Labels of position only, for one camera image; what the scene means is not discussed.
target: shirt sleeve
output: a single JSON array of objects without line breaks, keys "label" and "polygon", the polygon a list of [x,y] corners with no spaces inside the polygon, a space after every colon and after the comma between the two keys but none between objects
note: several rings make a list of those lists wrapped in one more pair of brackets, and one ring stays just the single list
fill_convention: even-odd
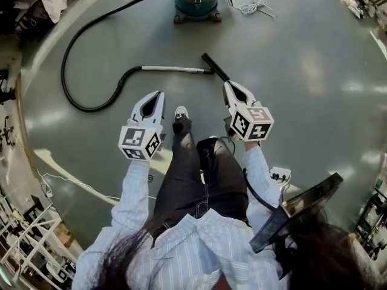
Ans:
[{"label": "shirt sleeve", "polygon": [[91,289],[99,276],[105,252],[123,237],[138,232],[148,218],[149,162],[132,161],[123,180],[121,200],[112,209],[110,227],[102,228],[94,243],[80,255],[72,289]]},{"label": "shirt sleeve", "polygon": [[[268,165],[259,146],[249,149],[244,155],[247,179],[254,191],[273,207],[278,207],[281,191],[278,184],[270,178]],[[257,233],[271,216],[271,211],[259,203],[248,191],[249,206],[247,219],[253,232]]]}]

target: vacuum hose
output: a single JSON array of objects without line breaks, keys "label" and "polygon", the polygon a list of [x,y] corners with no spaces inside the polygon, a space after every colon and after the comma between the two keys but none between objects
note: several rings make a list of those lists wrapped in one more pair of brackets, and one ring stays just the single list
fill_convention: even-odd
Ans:
[{"label": "vacuum hose", "polygon": [[131,68],[129,71],[127,71],[123,77],[120,79],[118,85],[117,85],[117,88],[115,89],[113,95],[110,97],[110,99],[105,102],[104,104],[100,105],[100,106],[96,106],[94,108],[86,108],[80,104],[78,104],[76,101],[74,101],[74,99],[72,98],[70,92],[68,91],[68,88],[67,88],[67,85],[66,85],[66,77],[65,77],[65,70],[66,70],[66,62],[67,62],[67,58],[68,58],[68,55],[70,53],[70,50],[71,48],[73,47],[74,43],[76,42],[76,40],[78,40],[78,38],[80,37],[80,35],[82,33],[84,33],[87,29],[89,29],[90,27],[92,27],[93,25],[95,25],[96,23],[104,20],[105,18],[107,18],[108,16],[111,16],[113,14],[116,14],[122,10],[125,10],[129,7],[131,7],[132,5],[135,5],[139,2],[142,2],[144,0],[133,0],[125,5],[123,5],[122,7],[119,7],[109,13],[106,13],[98,18],[95,18],[94,20],[92,20],[91,22],[87,23],[86,25],[84,25],[76,34],[75,36],[72,38],[72,40],[70,41],[70,43],[68,44],[67,46],[67,49],[66,49],[66,52],[65,52],[65,55],[63,57],[63,61],[62,61],[62,67],[60,69],[60,79],[61,79],[61,82],[62,82],[62,87],[63,87],[63,91],[65,92],[65,95],[66,95],[66,98],[67,100],[71,103],[72,106],[74,106],[75,108],[77,108],[78,110],[82,111],[82,112],[98,112],[98,111],[101,111],[102,109],[105,109],[107,108],[108,106],[112,105],[114,103],[114,101],[117,99],[117,97],[119,96],[119,94],[121,93],[122,91],[122,88],[125,84],[125,80],[130,76],[132,75],[133,73],[136,73],[137,71],[141,71],[142,70],[142,66],[135,66],[134,68]]}]

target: long dark hair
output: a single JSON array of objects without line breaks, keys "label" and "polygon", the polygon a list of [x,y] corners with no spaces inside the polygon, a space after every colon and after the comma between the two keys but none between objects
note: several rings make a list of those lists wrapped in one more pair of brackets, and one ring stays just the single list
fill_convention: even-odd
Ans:
[{"label": "long dark hair", "polygon": [[[128,267],[149,233],[160,226],[155,219],[131,237],[111,247],[100,265],[94,290],[130,289]],[[299,224],[291,238],[296,244],[291,254],[290,289],[377,289],[378,280],[369,274],[371,268],[360,265],[348,233],[326,223],[321,214]]]}]

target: epoxy floor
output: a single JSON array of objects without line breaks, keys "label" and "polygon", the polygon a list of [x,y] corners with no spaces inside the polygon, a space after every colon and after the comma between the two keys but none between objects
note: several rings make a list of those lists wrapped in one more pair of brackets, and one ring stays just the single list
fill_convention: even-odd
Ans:
[{"label": "epoxy floor", "polygon": [[[128,168],[117,145],[120,128],[144,95],[166,93],[167,132],[152,161],[149,194],[156,196],[171,160],[172,116],[188,108],[198,141],[223,136],[227,117],[222,82],[215,76],[136,74],[109,109],[87,114],[66,101],[60,64],[75,32],[96,16],[130,0],[98,0],[49,52],[23,100],[25,123],[41,173],[82,181],[119,197]],[[236,5],[254,0],[234,0]],[[67,65],[68,86],[85,106],[103,103],[121,75],[135,65],[204,67],[207,52],[231,78],[250,89],[275,119],[263,151],[269,166],[292,171],[302,189],[329,174],[343,178],[328,204],[332,222],[348,229],[371,194],[386,148],[387,62],[369,31],[339,0],[267,0],[277,14],[242,16],[219,0],[221,24],[175,26],[173,0],[150,0],[87,31]],[[236,154],[242,162],[243,145]],[[110,223],[112,206],[78,185],[50,179],[57,210],[87,247]],[[149,200],[152,211],[154,200]]]}]

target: leg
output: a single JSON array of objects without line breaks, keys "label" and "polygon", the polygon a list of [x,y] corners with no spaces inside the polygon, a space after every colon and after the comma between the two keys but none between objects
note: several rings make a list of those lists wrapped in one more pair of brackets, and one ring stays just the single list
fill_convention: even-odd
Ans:
[{"label": "leg", "polygon": [[208,186],[208,208],[224,217],[246,220],[249,204],[241,166],[225,142],[208,138],[197,145],[201,168]]},{"label": "leg", "polygon": [[205,197],[200,159],[190,132],[191,121],[187,117],[180,118],[174,123],[173,129],[173,157],[154,208],[154,216],[160,218],[166,228],[178,224],[186,214],[196,217],[196,206]]}]

